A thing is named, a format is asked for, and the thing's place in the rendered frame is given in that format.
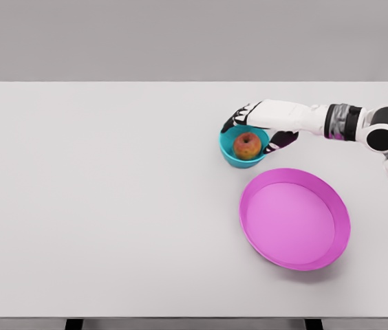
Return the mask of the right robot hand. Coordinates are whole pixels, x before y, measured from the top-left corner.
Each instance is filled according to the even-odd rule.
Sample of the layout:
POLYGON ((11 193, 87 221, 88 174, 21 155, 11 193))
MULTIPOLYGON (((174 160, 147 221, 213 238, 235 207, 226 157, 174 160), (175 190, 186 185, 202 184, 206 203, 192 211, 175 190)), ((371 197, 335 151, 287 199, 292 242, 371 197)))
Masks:
POLYGON ((263 154, 270 154, 289 146, 298 139, 299 129, 295 126, 297 119, 289 116, 290 111, 296 106, 297 104, 293 102, 278 100, 249 103, 231 115, 224 123, 221 133, 225 133, 235 126, 272 129, 275 134, 263 149, 263 154))

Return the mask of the red yellow apple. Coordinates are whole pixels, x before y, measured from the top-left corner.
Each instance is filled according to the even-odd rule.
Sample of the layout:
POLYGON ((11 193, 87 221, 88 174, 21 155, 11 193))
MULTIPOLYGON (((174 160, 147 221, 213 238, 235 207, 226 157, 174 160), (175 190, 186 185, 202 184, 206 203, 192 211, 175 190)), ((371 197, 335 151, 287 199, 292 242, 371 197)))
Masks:
POLYGON ((240 160, 252 160, 261 152, 261 140, 254 133, 242 133, 233 142, 233 152, 240 160))

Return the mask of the blue bowl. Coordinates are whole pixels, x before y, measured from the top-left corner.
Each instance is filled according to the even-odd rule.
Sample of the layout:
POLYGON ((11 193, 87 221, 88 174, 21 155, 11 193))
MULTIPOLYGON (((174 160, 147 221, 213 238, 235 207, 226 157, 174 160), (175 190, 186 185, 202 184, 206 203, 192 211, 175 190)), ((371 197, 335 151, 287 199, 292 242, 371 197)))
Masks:
POLYGON ((268 133, 260 128, 253 126, 238 125, 227 130, 225 133, 219 134, 219 147, 224 159, 235 168, 250 168, 257 165, 264 157, 263 149, 267 147, 270 142, 268 133), (235 139, 242 133, 254 133, 261 141, 261 150, 257 156, 250 160, 239 159, 233 150, 235 139))

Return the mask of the pink plate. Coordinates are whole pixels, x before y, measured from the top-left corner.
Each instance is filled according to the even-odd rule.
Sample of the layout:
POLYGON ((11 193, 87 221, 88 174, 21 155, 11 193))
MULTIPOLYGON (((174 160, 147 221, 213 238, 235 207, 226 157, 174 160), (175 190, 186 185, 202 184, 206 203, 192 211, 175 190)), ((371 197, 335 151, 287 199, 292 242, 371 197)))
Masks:
POLYGON ((262 257, 301 272, 339 259, 351 234, 339 194, 316 175, 295 168, 267 170, 252 179, 241 194, 239 221, 262 257))

